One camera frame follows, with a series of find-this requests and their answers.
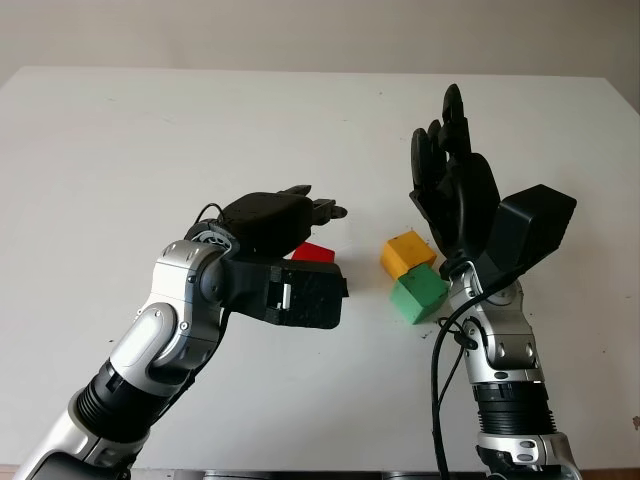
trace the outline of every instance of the black cable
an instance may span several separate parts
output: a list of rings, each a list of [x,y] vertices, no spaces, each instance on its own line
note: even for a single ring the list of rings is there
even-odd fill
[[[220,205],[218,205],[217,203],[207,203],[204,208],[202,210],[200,210],[200,213],[198,214],[198,216],[196,217],[196,221],[193,222],[193,224],[195,225],[196,223],[198,223],[200,221],[200,219],[202,218],[202,215],[204,215],[204,212],[206,212],[209,208],[211,207],[215,207],[218,209],[218,213],[220,214],[220,219],[222,221],[224,221],[224,214],[222,213],[222,208],[220,208]]]
[[[442,326],[443,326],[443,323],[442,323],[442,322],[446,322],[447,320],[449,320],[449,317],[439,317],[439,318],[438,318],[438,320],[437,320],[437,322],[438,322],[438,326],[439,326],[440,328],[442,328]],[[461,326],[458,322],[453,322],[453,324],[454,324],[456,327],[458,327],[458,330],[456,331],[456,330],[451,330],[451,329],[449,329],[449,330],[447,330],[447,333],[457,333],[457,332],[462,332],[462,331],[463,331],[463,330],[462,330],[462,326]]]
[[[453,367],[451,367],[451,371],[449,372],[447,381],[444,382],[444,387],[442,387],[442,391],[440,392],[440,397],[438,397],[438,408],[442,406],[442,400],[444,399],[444,394],[447,393],[447,388],[449,388],[449,384],[453,379],[453,375],[455,375],[456,370],[458,369],[458,365],[460,365],[460,360],[462,360],[462,355],[464,355],[464,347],[461,345],[460,352],[458,353],[458,357],[456,358],[456,361],[453,362]]]
[[[447,456],[444,451],[444,445],[442,442],[442,428],[440,425],[440,393],[438,391],[438,363],[440,360],[440,350],[442,349],[442,343],[444,337],[449,333],[449,329],[456,323],[459,317],[461,317],[471,307],[486,300],[494,293],[499,292],[503,288],[508,287],[519,276],[520,272],[513,272],[511,275],[498,280],[486,288],[481,294],[476,295],[474,298],[466,301],[460,307],[458,307],[449,316],[447,321],[441,325],[438,336],[433,344],[433,353],[431,354],[431,417],[433,422],[433,446],[436,454],[436,462],[438,464],[438,471],[440,472],[440,478],[442,480],[449,480],[449,467],[447,466]]]
[[[231,316],[231,309],[225,308],[220,316],[220,335],[218,335],[218,346],[224,338],[224,334],[227,333],[227,325],[229,325],[229,317]]]

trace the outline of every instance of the yellow block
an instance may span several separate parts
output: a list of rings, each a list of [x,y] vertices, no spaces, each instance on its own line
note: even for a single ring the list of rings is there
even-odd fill
[[[420,235],[411,230],[385,243],[380,261],[387,273],[397,280],[421,263],[427,263],[432,267],[436,261],[436,254],[424,243]]]

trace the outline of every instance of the silver robotic arm segment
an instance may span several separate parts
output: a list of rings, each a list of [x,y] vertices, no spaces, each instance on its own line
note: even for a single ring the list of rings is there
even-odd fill
[[[14,480],[127,478],[150,426],[217,348],[220,306],[205,298],[201,280],[224,252],[186,240],[163,251],[133,325]]]
[[[481,293],[471,263],[452,278],[454,309]],[[547,407],[544,374],[522,298],[515,281],[462,316],[464,334],[478,346],[465,351],[479,406],[478,453],[493,473],[505,478],[555,469],[555,478],[580,480],[569,440],[556,431]]]

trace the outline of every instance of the white tabletop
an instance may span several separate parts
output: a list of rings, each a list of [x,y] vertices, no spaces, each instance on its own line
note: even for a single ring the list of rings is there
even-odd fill
[[[349,209],[311,239],[349,279],[342,323],[234,315],[139,466],[435,470],[435,328],[393,308],[378,255],[411,228],[431,241],[409,145],[452,82],[502,196],[544,183],[578,200],[560,250],[523,277],[524,308],[578,465],[640,466],[640,121],[606,81],[79,68],[23,69],[0,91],[0,463],[90,380],[203,204],[311,183]],[[450,468],[481,469],[463,370],[445,444]]]

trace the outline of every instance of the green block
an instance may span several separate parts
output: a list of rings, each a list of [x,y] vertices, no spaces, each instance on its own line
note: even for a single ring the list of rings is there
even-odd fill
[[[391,302],[411,324],[420,323],[447,299],[447,284],[429,265],[421,264],[398,278]]]

